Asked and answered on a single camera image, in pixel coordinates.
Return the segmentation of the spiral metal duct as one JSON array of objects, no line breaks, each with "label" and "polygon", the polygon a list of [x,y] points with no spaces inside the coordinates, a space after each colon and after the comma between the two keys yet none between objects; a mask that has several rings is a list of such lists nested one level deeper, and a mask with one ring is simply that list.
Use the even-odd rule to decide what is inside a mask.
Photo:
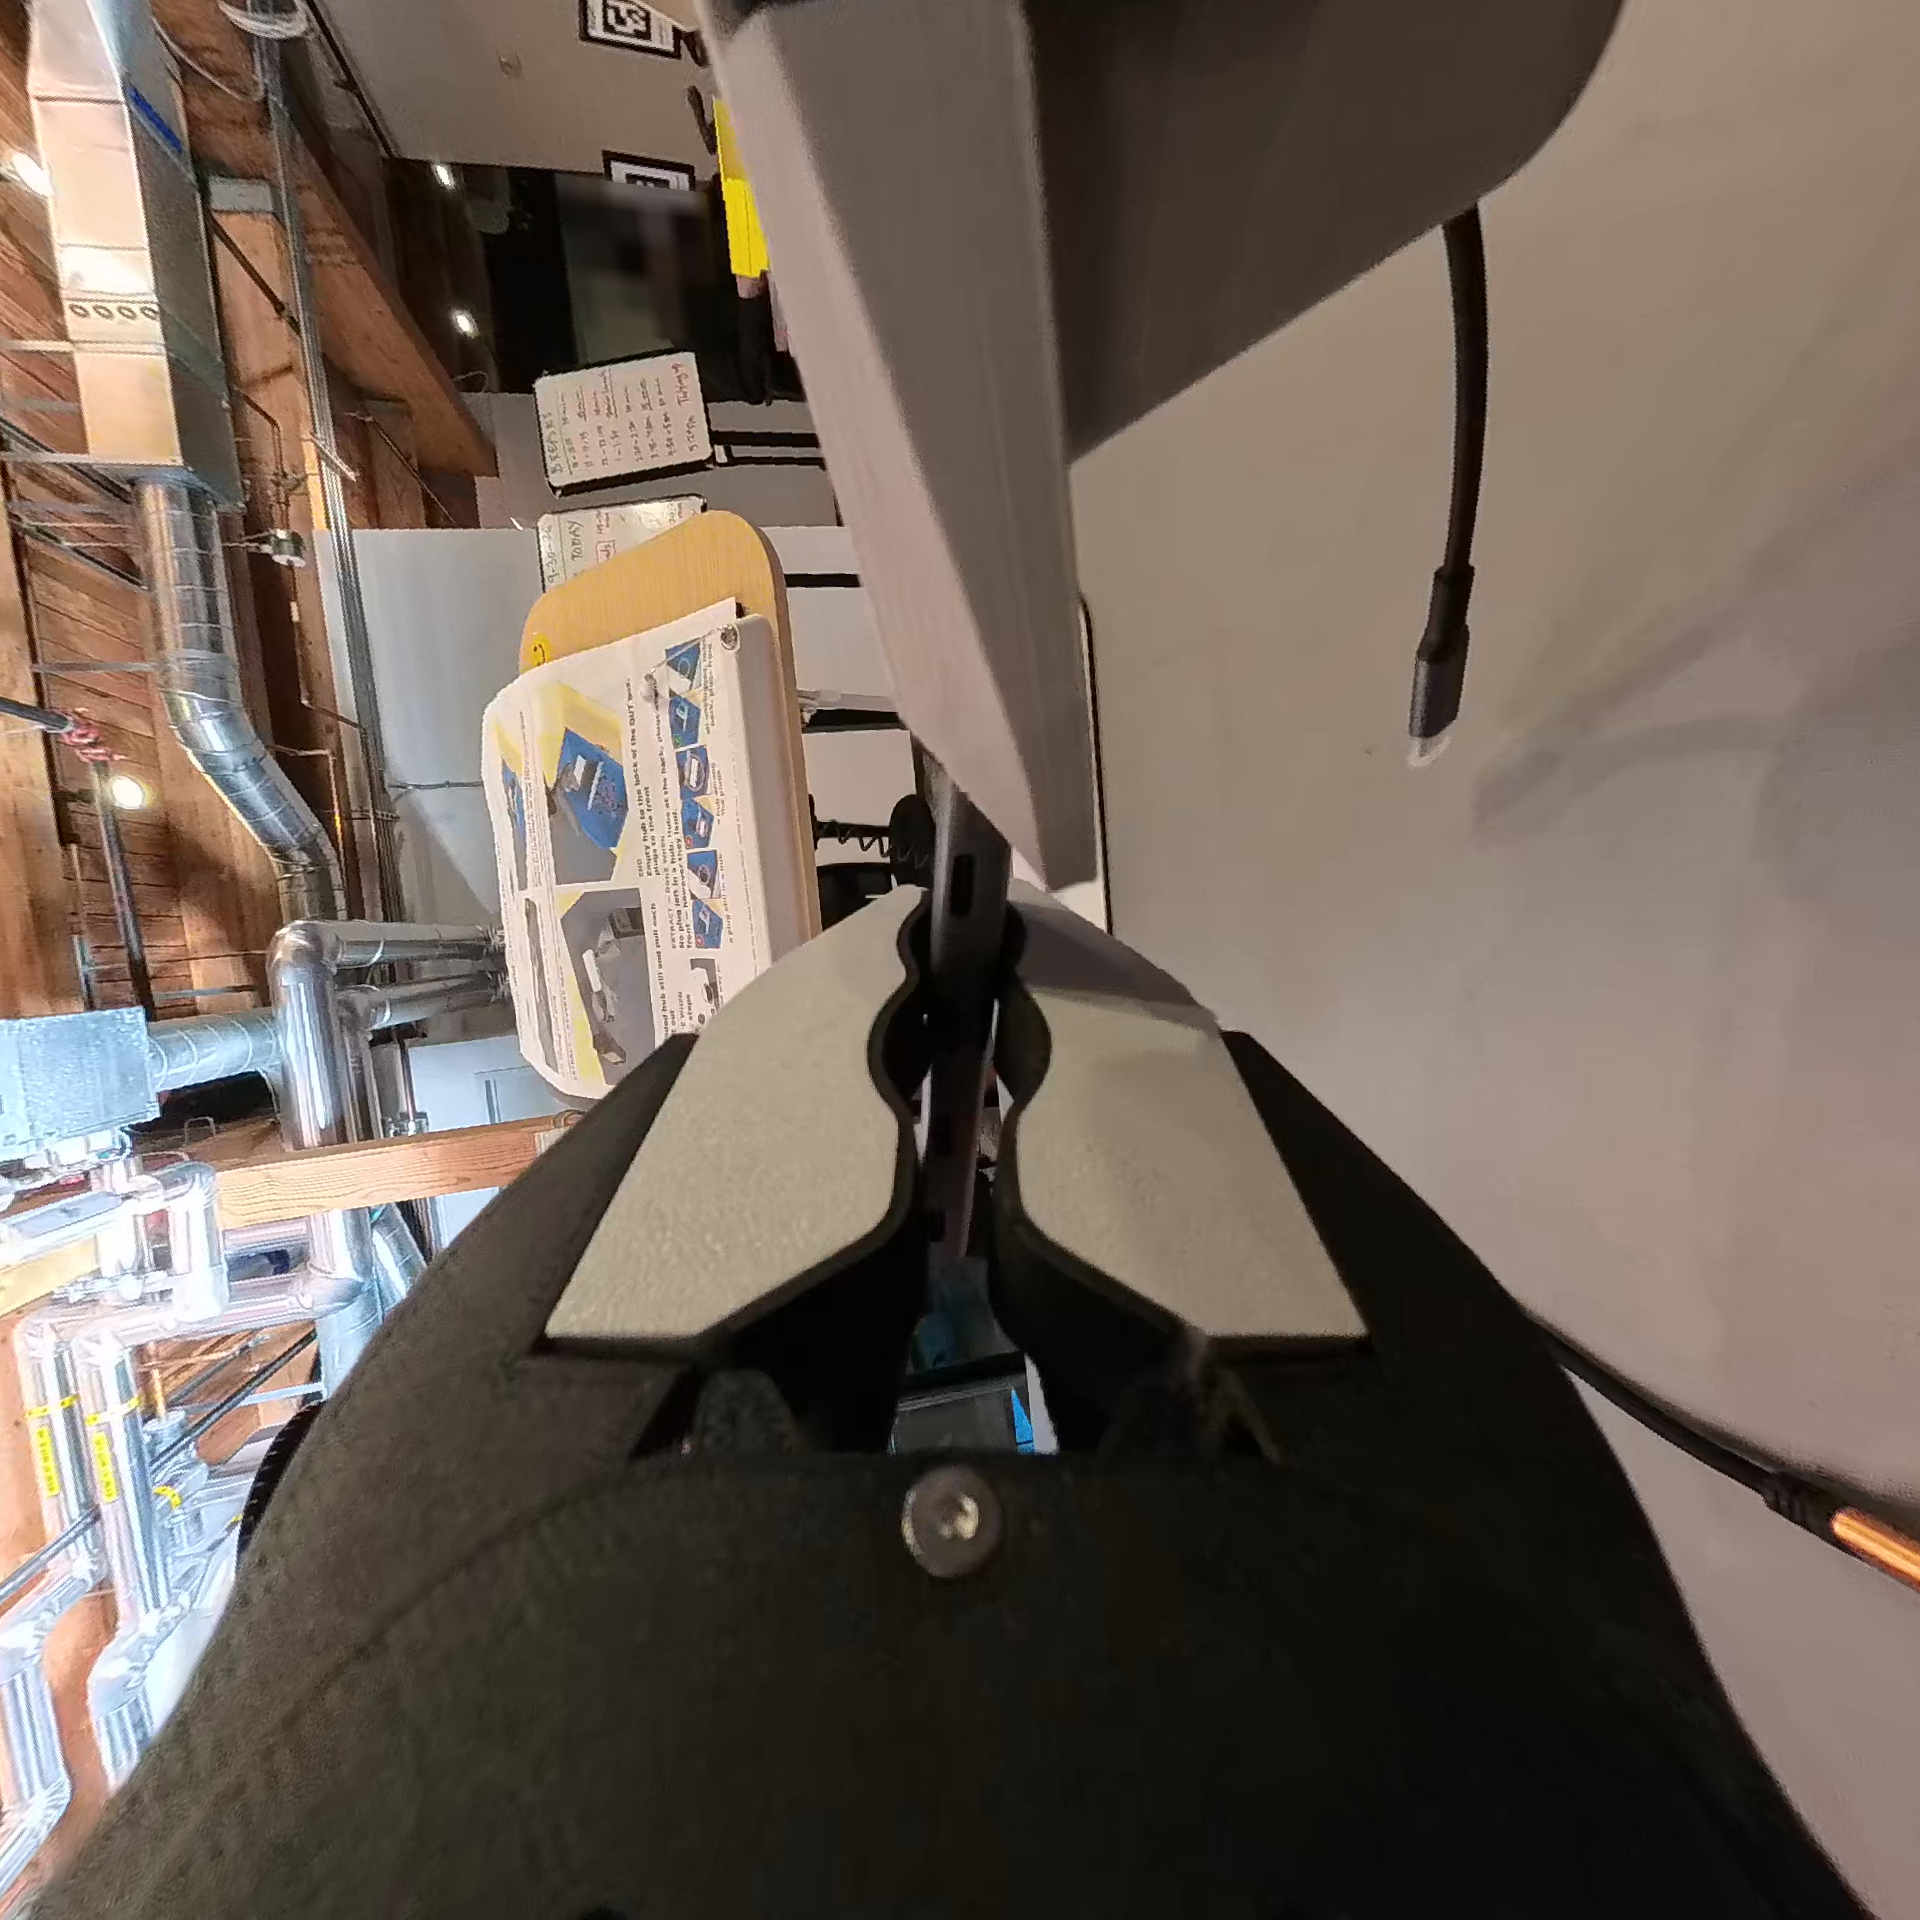
[{"label": "spiral metal duct", "polygon": [[337,922],[346,911],[341,860],[250,712],[217,505],[203,488],[172,476],[137,479],[132,504],[166,723],[269,860],[278,918]]}]

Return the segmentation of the silver duct pipe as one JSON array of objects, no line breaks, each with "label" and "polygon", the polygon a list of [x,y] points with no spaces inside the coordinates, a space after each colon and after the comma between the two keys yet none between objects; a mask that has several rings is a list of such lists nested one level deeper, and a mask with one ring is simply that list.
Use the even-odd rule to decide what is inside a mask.
[{"label": "silver duct pipe", "polygon": [[272,943],[269,985],[290,1138],[373,1143],[373,1039],[504,1002],[506,939],[486,927],[302,919]]}]

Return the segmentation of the yellow plastic bin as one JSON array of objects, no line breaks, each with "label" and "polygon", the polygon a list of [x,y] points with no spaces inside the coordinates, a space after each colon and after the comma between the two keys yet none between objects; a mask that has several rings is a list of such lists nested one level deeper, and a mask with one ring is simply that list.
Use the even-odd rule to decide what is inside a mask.
[{"label": "yellow plastic bin", "polygon": [[770,256],[762,216],[741,158],[732,111],[718,96],[712,100],[712,123],[722,186],[730,267],[738,282],[763,282],[770,270]]}]

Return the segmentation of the slim grey usb-c hub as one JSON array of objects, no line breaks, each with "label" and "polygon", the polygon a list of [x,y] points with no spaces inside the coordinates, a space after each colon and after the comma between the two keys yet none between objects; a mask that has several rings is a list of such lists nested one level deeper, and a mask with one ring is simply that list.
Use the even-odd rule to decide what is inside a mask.
[{"label": "slim grey usb-c hub", "polygon": [[[1443,563],[1430,579],[1409,695],[1409,746],[1433,758],[1456,726],[1473,650],[1475,539],[1490,423],[1490,282],[1481,206],[1443,226],[1454,322],[1454,452]],[[928,1089],[921,1185],[928,1267],[970,1250],[987,1052],[1001,984],[1012,850],[949,777],[933,783]]]}]

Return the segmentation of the small handwritten whiteboard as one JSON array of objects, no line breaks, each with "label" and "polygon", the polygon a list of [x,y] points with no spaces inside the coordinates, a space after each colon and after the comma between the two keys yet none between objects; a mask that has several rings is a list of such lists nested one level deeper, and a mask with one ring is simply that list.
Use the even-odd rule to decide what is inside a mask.
[{"label": "small handwritten whiteboard", "polygon": [[558,494],[690,473],[713,463],[693,352],[649,352],[541,376],[533,395],[545,480]]},{"label": "small handwritten whiteboard", "polygon": [[534,528],[541,588],[550,593],[566,586],[705,512],[701,496],[676,494],[541,515]]}]

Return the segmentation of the printed instruction sheet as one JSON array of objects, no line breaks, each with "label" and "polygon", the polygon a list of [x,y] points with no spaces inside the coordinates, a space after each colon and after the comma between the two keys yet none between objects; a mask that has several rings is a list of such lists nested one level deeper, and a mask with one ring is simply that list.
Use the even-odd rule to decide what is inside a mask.
[{"label": "printed instruction sheet", "polygon": [[482,777],[518,1050],[585,1106],[814,936],[778,632],[738,601],[540,664]]}]

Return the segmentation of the bundle of silver pipes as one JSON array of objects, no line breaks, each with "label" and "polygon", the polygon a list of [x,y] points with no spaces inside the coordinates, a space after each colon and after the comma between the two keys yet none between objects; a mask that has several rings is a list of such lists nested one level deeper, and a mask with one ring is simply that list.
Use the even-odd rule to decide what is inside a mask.
[{"label": "bundle of silver pipes", "polygon": [[73,1767],[49,1667],[59,1625],[93,1593],[113,1634],[88,1673],[88,1729],[109,1790],[172,1718],[234,1592],[250,1443],[203,1443],[290,1360],[315,1359],[294,1410],[318,1409],[377,1331],[377,1271],[294,1262],[237,1281],[212,1168],[96,1170],[75,1193],[5,1219],[5,1273],[93,1254],[80,1281],[14,1335],[22,1424],[49,1540],[5,1578],[5,1910],[25,1898],[73,1808]]}]

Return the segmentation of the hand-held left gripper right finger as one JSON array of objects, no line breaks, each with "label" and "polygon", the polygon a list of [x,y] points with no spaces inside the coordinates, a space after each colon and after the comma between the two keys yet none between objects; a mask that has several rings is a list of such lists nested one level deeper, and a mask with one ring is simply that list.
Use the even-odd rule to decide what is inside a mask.
[{"label": "hand-held left gripper right finger", "polygon": [[1058,1447],[1269,1449],[1248,1379],[1370,1328],[1219,1022],[1053,900],[1010,943],[993,1305]]}]

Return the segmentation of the rectangular metal duct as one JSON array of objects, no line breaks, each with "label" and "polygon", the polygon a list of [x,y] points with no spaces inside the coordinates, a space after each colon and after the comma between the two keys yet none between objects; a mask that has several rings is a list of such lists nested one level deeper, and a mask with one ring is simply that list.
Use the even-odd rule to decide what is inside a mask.
[{"label": "rectangular metal duct", "polygon": [[88,455],[241,512],[201,180],[154,8],[30,6],[28,98]]}]

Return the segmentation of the document stand with wooden board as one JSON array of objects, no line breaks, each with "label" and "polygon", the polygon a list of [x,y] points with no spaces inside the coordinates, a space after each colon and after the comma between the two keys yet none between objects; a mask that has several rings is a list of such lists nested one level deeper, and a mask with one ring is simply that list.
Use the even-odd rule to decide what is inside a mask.
[{"label": "document stand with wooden board", "polygon": [[884,823],[825,823],[810,796],[808,737],[856,737],[896,730],[896,704],[876,662],[853,662],[850,670],[867,686],[805,684],[797,672],[788,623],[786,582],[774,543],[745,519],[709,512],[649,545],[624,551],[581,579],[534,601],[518,643],[518,675],[534,665],[576,657],[617,638],[645,633],[694,616],[713,604],[738,601],[747,616],[763,618],[778,633],[784,657],[784,689],[794,704],[790,737],[797,776],[808,798],[801,847],[811,852],[811,900],[818,911],[814,939],[825,923],[820,843],[861,841],[874,848],[869,862],[853,866],[857,891],[891,884],[884,866]]}]

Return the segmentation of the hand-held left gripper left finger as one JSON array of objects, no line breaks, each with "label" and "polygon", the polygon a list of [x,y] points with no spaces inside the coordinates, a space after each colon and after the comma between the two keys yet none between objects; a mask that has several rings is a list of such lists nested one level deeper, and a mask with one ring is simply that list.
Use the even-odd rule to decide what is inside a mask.
[{"label": "hand-held left gripper left finger", "polygon": [[549,1346],[760,1374],[817,1447],[886,1447],[928,1294],[926,914],[918,888],[894,889],[709,1020]]}]

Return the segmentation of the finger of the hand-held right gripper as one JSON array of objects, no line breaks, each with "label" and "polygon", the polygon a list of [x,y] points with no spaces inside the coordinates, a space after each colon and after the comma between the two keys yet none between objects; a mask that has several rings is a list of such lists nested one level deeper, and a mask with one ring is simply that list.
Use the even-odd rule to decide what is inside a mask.
[{"label": "finger of the hand-held right gripper", "polygon": [[1097,870],[1072,464],[1512,179],[1618,14],[706,6],[896,707],[1046,888]]}]

